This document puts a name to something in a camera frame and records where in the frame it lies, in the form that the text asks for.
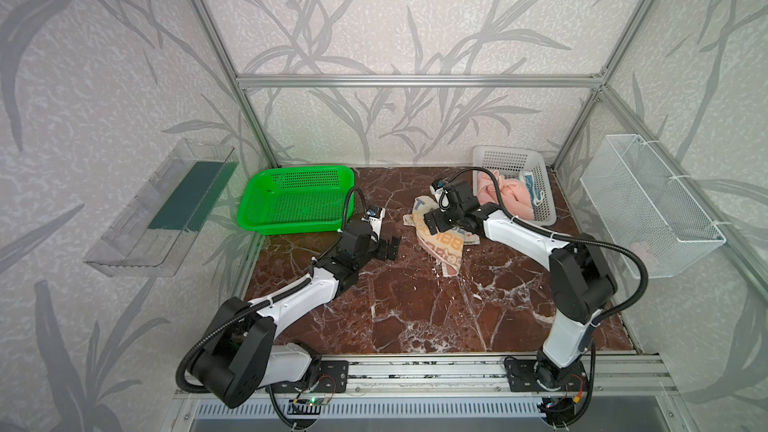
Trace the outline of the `cream lettered towel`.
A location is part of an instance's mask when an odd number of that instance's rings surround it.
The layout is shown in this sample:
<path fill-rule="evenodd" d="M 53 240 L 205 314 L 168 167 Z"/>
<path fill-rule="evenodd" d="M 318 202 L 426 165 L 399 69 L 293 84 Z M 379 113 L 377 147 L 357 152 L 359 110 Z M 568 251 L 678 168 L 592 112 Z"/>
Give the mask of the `cream lettered towel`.
<path fill-rule="evenodd" d="M 460 272 L 464 246 L 479 245 L 480 237 L 461 228 L 432 235 L 425 219 L 428 212 L 437 210 L 438 206 L 433 198 L 418 196 L 414 199 L 411 213 L 404 216 L 403 223 L 415 228 L 419 245 L 436 259 L 441 266 L 442 275 L 456 277 Z"/>

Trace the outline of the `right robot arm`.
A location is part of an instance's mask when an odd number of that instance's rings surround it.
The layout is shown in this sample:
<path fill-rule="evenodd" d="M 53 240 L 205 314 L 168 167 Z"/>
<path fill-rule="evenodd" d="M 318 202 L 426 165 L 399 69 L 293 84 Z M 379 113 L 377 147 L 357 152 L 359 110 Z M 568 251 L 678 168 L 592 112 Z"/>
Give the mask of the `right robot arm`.
<path fill-rule="evenodd" d="M 526 372 L 517 372 L 511 360 L 506 367 L 545 390 L 563 387 L 577 373 L 599 324 L 598 316 L 617 290 L 601 248 L 581 238 L 556 239 L 535 225 L 522 225 L 499 205 L 480 203 L 471 185 L 462 180 L 448 183 L 438 179 L 430 191 L 438 203 L 436 210 L 425 214 L 430 234 L 458 227 L 524 254 L 549 272 L 556 308 L 550 332 Z"/>

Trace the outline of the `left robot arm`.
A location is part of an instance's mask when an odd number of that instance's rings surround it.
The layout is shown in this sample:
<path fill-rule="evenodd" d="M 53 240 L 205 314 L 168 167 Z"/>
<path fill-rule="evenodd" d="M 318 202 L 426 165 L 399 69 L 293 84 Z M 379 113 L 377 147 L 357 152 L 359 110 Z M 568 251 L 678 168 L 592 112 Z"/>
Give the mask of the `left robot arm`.
<path fill-rule="evenodd" d="M 177 387 L 193 394 L 211 393 L 236 408 L 255 391 L 274 384 L 312 382 L 320 357 L 307 347 L 277 345 L 275 340 L 355 285 L 368 262 L 397 259 L 401 239 L 383 238 L 380 228 L 376 218 L 354 220 L 301 278 L 261 298 L 225 301 L 203 337 L 181 359 Z"/>

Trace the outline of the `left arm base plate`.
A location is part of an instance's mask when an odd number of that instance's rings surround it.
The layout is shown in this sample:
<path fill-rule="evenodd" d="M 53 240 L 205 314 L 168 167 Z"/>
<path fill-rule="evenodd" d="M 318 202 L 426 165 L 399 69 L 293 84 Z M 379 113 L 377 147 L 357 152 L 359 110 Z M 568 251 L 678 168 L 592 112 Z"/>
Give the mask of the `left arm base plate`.
<path fill-rule="evenodd" d="M 350 363 L 345 360 L 326 360 L 311 364 L 309 370 L 297 382 L 278 382 L 271 386 L 277 394 L 318 392 L 321 394 L 344 393 L 349 379 Z"/>

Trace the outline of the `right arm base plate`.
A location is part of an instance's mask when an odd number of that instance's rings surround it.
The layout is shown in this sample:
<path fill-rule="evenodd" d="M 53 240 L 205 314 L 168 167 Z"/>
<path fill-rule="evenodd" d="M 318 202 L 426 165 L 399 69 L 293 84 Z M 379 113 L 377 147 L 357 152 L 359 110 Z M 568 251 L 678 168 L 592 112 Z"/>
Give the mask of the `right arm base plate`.
<path fill-rule="evenodd" d="M 507 356 L 503 368 L 511 392 L 583 392 L 588 381 L 579 359 L 565 368 L 558 368 L 546 358 Z"/>

